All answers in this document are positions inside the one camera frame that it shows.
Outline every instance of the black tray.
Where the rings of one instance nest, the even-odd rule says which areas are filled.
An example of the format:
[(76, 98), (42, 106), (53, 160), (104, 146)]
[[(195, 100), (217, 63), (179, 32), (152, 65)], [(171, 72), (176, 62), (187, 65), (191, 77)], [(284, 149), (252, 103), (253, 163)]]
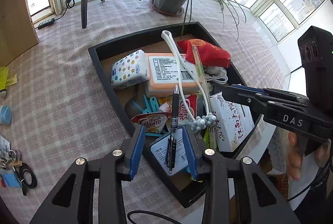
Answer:
[[(157, 28), (147, 29), (121, 36), (112, 40), (108, 40), (88, 49), (96, 72), (108, 95), (111, 105), (130, 136), (132, 136), (134, 133), (134, 125), (125, 113), (124, 108), (120, 104), (120, 101), (111, 86), (111, 78), (105, 73), (104, 69), (102, 68), (101, 61), (111, 58), (115, 55), (122, 54), (124, 52), (128, 52), (134, 49), (140, 49), (144, 46), (161, 42), (163, 40), (161, 38), (161, 33), (163, 30), (170, 31), (174, 38), (179, 37), (181, 34), (181, 28), (182, 24), (160, 26)], [(218, 46), (214, 38), (199, 22), (191, 22), (189, 25), (186, 25), (184, 35), (186, 34), (192, 34), (192, 36), (194, 36), (196, 39), (202, 39), (213, 45)], [(227, 69), (227, 76), (228, 83), (230, 85), (241, 84), (246, 86), (244, 80), (242, 79), (239, 72), (232, 63)], [(222, 89), (223, 87), (217, 86), (218, 91), (221, 91)], [(259, 122), (260, 116), (256, 113), (252, 113), (252, 117), (255, 121), (256, 126)], [(232, 153), (223, 153), (223, 155), (229, 158), (236, 158), (241, 149), (246, 144), (246, 142), (249, 140), (252, 133), (253, 131), (239, 145), (236, 151)], [(166, 175), (166, 173), (150, 151), (150, 143), (154, 141), (154, 139), (156, 138), (146, 137), (146, 142), (143, 149), (143, 156), (149, 163), (155, 174), (161, 179), (161, 181), (171, 191), (175, 198), (181, 203), (184, 208), (187, 208), (205, 193), (205, 185), (203, 183), (191, 181), (185, 188), (179, 190), (179, 188), (176, 186), (178, 185), (177, 180), (182, 180), (182, 177), (185, 175), (183, 173), (176, 174), (172, 177)]]

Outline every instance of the yellow sticky note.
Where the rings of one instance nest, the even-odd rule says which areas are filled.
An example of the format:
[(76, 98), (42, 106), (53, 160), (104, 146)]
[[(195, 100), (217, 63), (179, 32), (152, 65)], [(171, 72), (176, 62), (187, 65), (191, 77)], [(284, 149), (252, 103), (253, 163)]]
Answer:
[(3, 90), (6, 86), (9, 67), (0, 67), (0, 90)]
[(17, 83), (17, 74), (14, 77), (7, 79), (6, 86), (11, 86)]

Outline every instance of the tablecloth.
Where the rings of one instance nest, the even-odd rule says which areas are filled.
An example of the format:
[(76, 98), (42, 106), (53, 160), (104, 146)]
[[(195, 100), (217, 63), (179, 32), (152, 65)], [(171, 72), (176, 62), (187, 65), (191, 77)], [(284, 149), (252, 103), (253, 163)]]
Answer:
[[(181, 23), (183, 16), (157, 13), (149, 0), (99, 0), (88, 3), (88, 26), (81, 28), (81, 7), (68, 9), (54, 25), (38, 30), (40, 43), (15, 59), (9, 76), (18, 84), (8, 88), (0, 105), (10, 106), (10, 126), (0, 134), (19, 149), (33, 170), (38, 187), (22, 196), (16, 188), (0, 195), (20, 224), (27, 224), (50, 190), (77, 157), (103, 157), (128, 137), (115, 114), (88, 54), (106, 40), (161, 25)], [(193, 0), (192, 21), (199, 21), (231, 59), (249, 86), (282, 88), (284, 77), (273, 55), (254, 28), (240, 17), (239, 40), (230, 13), (212, 0)], [(261, 137), (263, 123), (244, 148), (246, 155)], [(150, 210), (181, 220), (203, 203), (184, 209), (144, 159), (132, 182), (123, 182), (125, 210)], [(98, 213), (94, 210), (94, 222)], [(161, 223), (140, 215), (138, 223)]]

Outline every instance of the barcode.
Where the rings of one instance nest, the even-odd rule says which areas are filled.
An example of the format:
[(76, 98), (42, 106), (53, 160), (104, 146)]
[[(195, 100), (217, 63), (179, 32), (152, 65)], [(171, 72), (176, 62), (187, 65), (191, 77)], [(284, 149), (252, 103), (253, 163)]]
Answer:
[(181, 72), (181, 79), (182, 80), (193, 80), (193, 78), (190, 76), (188, 72)]

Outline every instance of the black pen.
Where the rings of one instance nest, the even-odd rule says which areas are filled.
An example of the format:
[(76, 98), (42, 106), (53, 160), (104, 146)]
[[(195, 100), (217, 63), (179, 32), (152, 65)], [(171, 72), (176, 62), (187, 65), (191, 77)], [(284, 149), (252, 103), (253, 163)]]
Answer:
[(177, 139), (176, 133), (178, 129), (178, 116), (179, 116), (179, 89), (178, 85), (174, 87), (174, 94), (172, 95), (172, 109), (171, 109), (171, 124), (170, 124), (170, 138), (168, 140), (168, 148), (166, 150), (165, 163), (169, 168), (169, 174), (172, 173), (174, 163), (176, 160), (176, 147)]

